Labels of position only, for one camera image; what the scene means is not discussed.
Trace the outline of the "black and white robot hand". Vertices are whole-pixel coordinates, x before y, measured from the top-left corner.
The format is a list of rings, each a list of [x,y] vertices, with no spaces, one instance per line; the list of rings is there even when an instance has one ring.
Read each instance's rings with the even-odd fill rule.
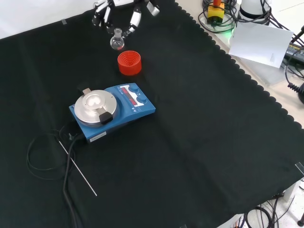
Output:
[[[92,24],[97,27],[105,26],[107,32],[114,35],[114,25],[111,20],[111,12],[116,9],[125,9],[133,6],[133,14],[129,22],[129,27],[122,32],[122,38],[127,38],[138,28],[141,21],[141,3],[145,2],[147,10],[152,16],[157,16],[160,8],[155,0],[99,0],[94,3],[94,15]]]

